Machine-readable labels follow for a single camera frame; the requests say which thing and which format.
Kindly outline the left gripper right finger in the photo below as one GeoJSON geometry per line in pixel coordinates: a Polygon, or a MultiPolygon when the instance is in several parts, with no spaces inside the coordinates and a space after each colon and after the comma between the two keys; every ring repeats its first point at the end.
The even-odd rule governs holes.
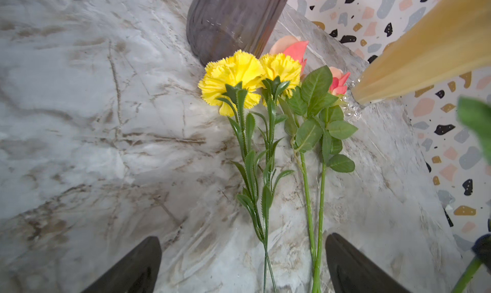
{"type": "Polygon", "coordinates": [[[327,236],[326,255],[335,292],[409,293],[340,234],[327,236]]]}

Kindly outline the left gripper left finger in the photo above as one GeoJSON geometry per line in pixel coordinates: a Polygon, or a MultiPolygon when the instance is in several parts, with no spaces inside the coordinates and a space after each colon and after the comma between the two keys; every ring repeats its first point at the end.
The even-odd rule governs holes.
{"type": "Polygon", "coordinates": [[[83,290],[83,293],[153,293],[162,260],[159,239],[149,236],[83,290]]]}

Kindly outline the pink rose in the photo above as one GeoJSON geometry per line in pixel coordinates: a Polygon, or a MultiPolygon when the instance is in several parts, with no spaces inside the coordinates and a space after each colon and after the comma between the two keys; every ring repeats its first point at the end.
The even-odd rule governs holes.
{"type": "MultiPolygon", "coordinates": [[[[306,50],[308,48],[308,41],[301,41],[300,38],[297,38],[293,35],[287,35],[285,37],[281,37],[278,41],[276,41],[271,50],[269,51],[270,55],[278,55],[284,54],[285,56],[290,56],[293,60],[300,63],[302,69],[300,72],[300,76],[303,76],[304,68],[306,66],[307,60],[304,58],[306,50]]],[[[296,88],[294,92],[294,96],[289,100],[285,101],[286,106],[281,106],[283,110],[288,110],[292,113],[292,117],[287,120],[289,124],[294,124],[296,128],[299,128],[300,124],[298,118],[304,117],[307,114],[307,102],[304,101],[300,95],[300,88],[296,88]]],[[[315,274],[315,264],[317,263],[317,247],[315,244],[315,235],[314,235],[314,224],[313,224],[313,213],[311,208],[311,193],[309,189],[309,180],[308,180],[308,172],[306,168],[306,162],[304,157],[304,152],[301,152],[299,148],[296,147],[295,141],[296,137],[294,132],[292,132],[291,136],[291,146],[294,150],[294,157],[299,167],[299,170],[302,174],[303,178],[303,187],[304,187],[304,199],[305,199],[305,207],[306,207],[306,217],[308,224],[308,236],[310,243],[310,252],[311,252],[311,261],[312,261],[312,276],[315,274]]]]}
{"type": "MultiPolygon", "coordinates": [[[[458,121],[476,138],[487,170],[490,170],[490,104],[472,97],[460,97],[456,114],[458,121]]],[[[480,267],[490,271],[490,233],[479,237],[471,250],[474,257],[456,282],[453,292],[464,292],[480,267]]]]}
{"type": "Polygon", "coordinates": [[[318,209],[312,207],[315,244],[317,247],[317,263],[315,274],[312,276],[311,292],[321,292],[321,267],[323,245],[323,212],[326,193],[326,174],[328,170],[338,173],[351,173],[355,169],[354,161],[343,155],[342,141],[350,138],[358,130],[345,121],[342,105],[347,92],[346,81],[349,74],[338,72],[328,66],[320,67],[309,73],[296,88],[307,102],[307,114],[298,118],[299,128],[290,124],[296,137],[296,147],[306,154],[320,150],[320,186],[318,209]]]}

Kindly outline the yellow carnation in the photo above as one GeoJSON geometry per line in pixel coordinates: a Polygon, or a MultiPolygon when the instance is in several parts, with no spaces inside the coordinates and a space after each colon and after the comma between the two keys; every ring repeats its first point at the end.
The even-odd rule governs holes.
{"type": "Polygon", "coordinates": [[[293,173],[291,170],[278,173],[276,169],[276,149],[280,140],[276,139],[275,130],[278,124],[286,121],[288,118],[285,114],[279,114],[277,107],[280,104],[280,100],[284,97],[290,97],[295,87],[299,84],[301,66],[300,63],[285,54],[263,55],[260,58],[260,63],[265,72],[265,78],[262,81],[262,97],[267,109],[265,130],[262,132],[265,143],[265,166],[262,171],[263,186],[261,199],[261,212],[264,224],[262,244],[265,261],[263,276],[264,280],[271,279],[272,290],[277,292],[278,289],[269,255],[270,214],[279,181],[293,173]]]}
{"type": "Polygon", "coordinates": [[[258,131],[256,115],[250,110],[262,99],[265,72],[259,59],[241,50],[205,67],[205,75],[198,83],[202,99],[210,106],[219,107],[219,114],[226,116],[238,141],[241,162],[234,162],[244,187],[236,195],[239,203],[249,213],[258,240],[264,249],[263,279],[276,283],[269,257],[269,214],[272,205],[273,145],[268,131],[262,132],[265,149],[259,151],[253,145],[258,131]]]}

